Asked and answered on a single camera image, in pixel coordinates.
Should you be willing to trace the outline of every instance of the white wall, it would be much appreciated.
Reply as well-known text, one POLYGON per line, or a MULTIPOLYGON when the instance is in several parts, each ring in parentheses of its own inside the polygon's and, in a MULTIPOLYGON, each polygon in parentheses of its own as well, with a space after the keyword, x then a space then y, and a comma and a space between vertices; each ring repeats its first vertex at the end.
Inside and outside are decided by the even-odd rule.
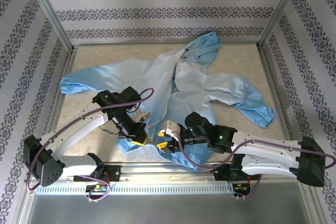
MULTIPOLYGON (((291 0, 265 54, 293 138, 313 137, 336 154, 336 0, 291 0)), ((336 168, 319 198, 336 222, 336 168)))
POLYGON ((23 140, 45 132, 67 52, 37 0, 0 0, 0 223, 23 186, 23 140))
POLYGON ((257 42, 279 0, 50 0, 74 45, 257 42))

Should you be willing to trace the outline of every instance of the jacket sleeve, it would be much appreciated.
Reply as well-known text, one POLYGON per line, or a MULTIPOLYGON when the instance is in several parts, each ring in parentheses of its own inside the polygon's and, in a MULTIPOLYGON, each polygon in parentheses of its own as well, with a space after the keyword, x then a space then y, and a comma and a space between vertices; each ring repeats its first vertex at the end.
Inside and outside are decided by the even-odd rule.
POLYGON ((212 110, 209 101, 218 100, 234 106, 261 127, 266 127, 276 116, 273 109, 265 105, 256 87, 242 76, 208 74, 200 65, 181 63, 175 83, 180 91, 187 94, 189 102, 199 103, 200 108, 207 111, 212 110))
POLYGON ((72 94, 84 90, 121 92, 138 80, 151 65, 147 60, 129 59, 108 65, 85 68, 65 75, 61 92, 72 94))

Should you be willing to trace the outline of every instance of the table surface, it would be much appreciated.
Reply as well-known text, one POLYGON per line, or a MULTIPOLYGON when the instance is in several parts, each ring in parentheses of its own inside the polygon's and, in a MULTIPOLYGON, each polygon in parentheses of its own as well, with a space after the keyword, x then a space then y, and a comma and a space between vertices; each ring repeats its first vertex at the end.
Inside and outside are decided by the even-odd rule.
MULTIPOLYGON (((97 65, 109 64, 130 58, 154 60, 160 53, 183 48, 176 45, 117 45, 106 47, 80 47, 72 71, 97 65)), ((232 73, 245 76, 253 83, 268 106, 274 108, 266 77, 261 65, 256 45, 222 45, 216 60, 208 68, 209 73, 232 73)), ((93 91, 84 91, 66 95, 58 125, 70 120, 85 108, 96 95, 93 91)), ((256 126, 233 107, 213 102, 219 124, 234 127, 253 135, 283 140, 284 136, 278 118, 266 129, 256 126)), ((131 153, 123 153, 115 143, 116 137, 97 128, 72 146, 65 155, 85 155, 93 152, 104 162, 167 162, 154 146, 144 147, 131 153)), ((214 154, 208 161, 218 162, 225 158, 223 154, 214 154)))

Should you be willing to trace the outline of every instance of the black bracket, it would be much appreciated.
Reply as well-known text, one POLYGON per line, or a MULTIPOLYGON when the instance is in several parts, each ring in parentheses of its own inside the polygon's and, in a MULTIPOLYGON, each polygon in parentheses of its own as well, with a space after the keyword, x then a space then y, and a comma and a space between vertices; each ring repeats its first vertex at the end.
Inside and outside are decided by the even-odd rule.
MULTIPOLYGON (((23 160, 27 168, 30 168, 37 152, 42 148, 40 138, 36 139, 33 135, 24 140, 23 143, 23 160)), ((33 176, 39 181, 41 186, 50 186, 63 173, 65 164, 56 161, 52 156, 51 150, 43 150, 37 158, 36 165, 33 169, 33 176)))
MULTIPOLYGON (((301 148, 304 150, 311 150, 315 152, 324 151, 318 143, 310 138, 304 136, 300 142, 301 148)), ((326 171, 326 157, 315 154, 301 152, 300 157, 297 157, 299 167, 289 168, 289 170, 297 176, 297 180, 309 186, 323 187, 324 173, 326 171)))
MULTIPOLYGON (((91 173, 90 177, 102 179, 106 182, 119 182, 120 165, 105 165, 94 153, 88 153, 96 161, 97 168, 91 173)), ((74 176, 74 182, 92 182, 91 179, 74 176)))
MULTIPOLYGON (((214 178, 217 181, 230 180, 230 181, 242 181, 247 180, 249 175, 242 171, 242 161, 245 154, 236 154, 233 156, 231 164, 222 165, 219 168, 213 169, 210 172, 214 174, 214 178)), ((258 180, 260 174, 250 176, 251 180, 258 180)))

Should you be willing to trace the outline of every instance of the blue garment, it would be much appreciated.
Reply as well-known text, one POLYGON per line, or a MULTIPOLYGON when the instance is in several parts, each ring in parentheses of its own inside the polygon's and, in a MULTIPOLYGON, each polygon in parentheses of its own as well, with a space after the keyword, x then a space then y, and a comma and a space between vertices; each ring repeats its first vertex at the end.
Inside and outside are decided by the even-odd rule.
MULTIPOLYGON (((206 67, 216 59, 220 43, 215 32, 211 32, 183 49, 160 54, 153 62, 130 59, 82 69, 62 78, 61 91, 66 94, 87 89, 121 92, 131 86, 141 92, 154 88, 154 95, 140 106, 151 113, 146 133, 154 145, 167 140, 158 137, 162 121, 184 125, 186 116, 195 111, 211 123, 217 123, 211 106, 214 100, 234 106, 253 123, 266 127, 275 117, 274 111, 265 105, 261 94, 248 80, 233 74, 208 74, 206 67)), ((118 139, 117 144, 124 152, 139 148, 123 139, 118 139)), ((169 161, 196 169, 182 153, 157 150, 169 161)), ((206 144, 186 146, 185 151, 199 164, 213 154, 206 144)))

